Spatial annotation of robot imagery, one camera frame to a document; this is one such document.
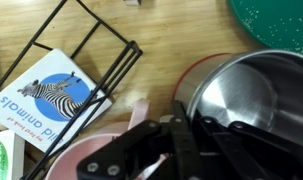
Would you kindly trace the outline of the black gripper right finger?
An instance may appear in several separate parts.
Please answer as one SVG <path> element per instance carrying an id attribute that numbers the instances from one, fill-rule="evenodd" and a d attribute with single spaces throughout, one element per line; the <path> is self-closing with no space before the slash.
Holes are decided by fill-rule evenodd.
<path id="1" fill-rule="evenodd" d="M 242 180 L 303 180 L 303 146 L 242 121 L 223 127 L 210 116 L 190 119 L 178 100 L 172 110 L 197 137 L 208 137 Z"/>

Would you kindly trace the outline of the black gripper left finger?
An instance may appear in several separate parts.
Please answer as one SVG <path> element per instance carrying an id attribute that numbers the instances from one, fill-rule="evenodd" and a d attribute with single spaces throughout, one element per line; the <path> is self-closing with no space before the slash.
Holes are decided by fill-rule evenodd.
<path id="1" fill-rule="evenodd" d="M 83 158 L 78 180 L 136 180 L 167 153 L 169 123 L 145 120 Z"/>

